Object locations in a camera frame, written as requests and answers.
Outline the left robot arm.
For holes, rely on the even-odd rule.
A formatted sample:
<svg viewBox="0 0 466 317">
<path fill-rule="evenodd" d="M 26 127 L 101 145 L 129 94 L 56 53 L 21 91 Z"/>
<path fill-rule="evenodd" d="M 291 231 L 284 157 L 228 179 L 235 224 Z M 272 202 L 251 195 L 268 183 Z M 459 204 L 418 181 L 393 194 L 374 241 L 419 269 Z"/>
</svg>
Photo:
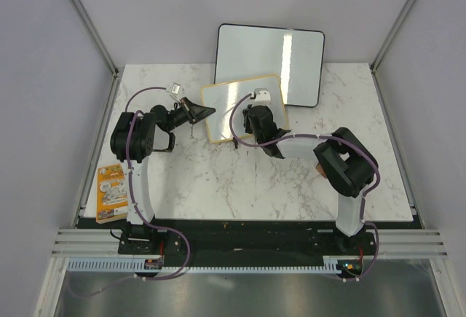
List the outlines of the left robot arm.
<svg viewBox="0 0 466 317">
<path fill-rule="evenodd" d="M 156 105 L 149 112 L 123 112 L 111 134 L 110 148 L 123 171 L 129 194 L 127 222 L 149 224 L 154 219 L 150 201 L 148 166 L 154 152 L 172 152 L 175 147 L 173 131 L 189 123 L 195 125 L 213 115 L 212 107 L 182 98 L 172 110 Z"/>
</svg>

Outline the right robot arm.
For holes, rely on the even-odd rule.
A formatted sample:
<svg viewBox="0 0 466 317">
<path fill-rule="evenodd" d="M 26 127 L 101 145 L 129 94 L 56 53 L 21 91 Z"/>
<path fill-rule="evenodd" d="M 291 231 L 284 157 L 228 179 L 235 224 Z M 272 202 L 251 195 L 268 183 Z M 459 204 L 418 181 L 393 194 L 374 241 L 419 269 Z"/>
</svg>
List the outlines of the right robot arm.
<svg viewBox="0 0 466 317">
<path fill-rule="evenodd" d="M 267 106 L 249 105 L 242 111 L 245 132 L 254 136 L 266 155 L 278 159 L 316 160 L 317 165 L 338 194 L 335 249 L 352 253 L 359 245 L 363 228 L 365 197 L 377 184 L 379 165 L 354 133 L 340 127 L 319 141 L 316 135 L 278 128 Z"/>
</svg>

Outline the small yellow-framed whiteboard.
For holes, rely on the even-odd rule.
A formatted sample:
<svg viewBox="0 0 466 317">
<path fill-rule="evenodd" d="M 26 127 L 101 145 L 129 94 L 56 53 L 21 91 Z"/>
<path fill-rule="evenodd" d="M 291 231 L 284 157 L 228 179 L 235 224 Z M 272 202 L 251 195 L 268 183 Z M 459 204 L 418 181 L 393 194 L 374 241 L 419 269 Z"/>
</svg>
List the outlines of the small yellow-framed whiteboard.
<svg viewBox="0 0 466 317">
<path fill-rule="evenodd" d="M 216 109 L 214 114 L 206 118 L 210 142 L 231 141 L 233 139 L 232 132 L 235 132 L 240 138 L 249 136 L 243 126 L 242 110 L 248 105 L 253 106 L 251 99 L 253 92 L 255 89 L 261 88 L 267 89 L 271 93 L 272 102 L 268 107 L 272 110 L 277 126 L 283 129 L 289 128 L 279 77 L 272 74 L 241 79 L 208 85 L 201 89 L 202 105 Z"/>
</svg>

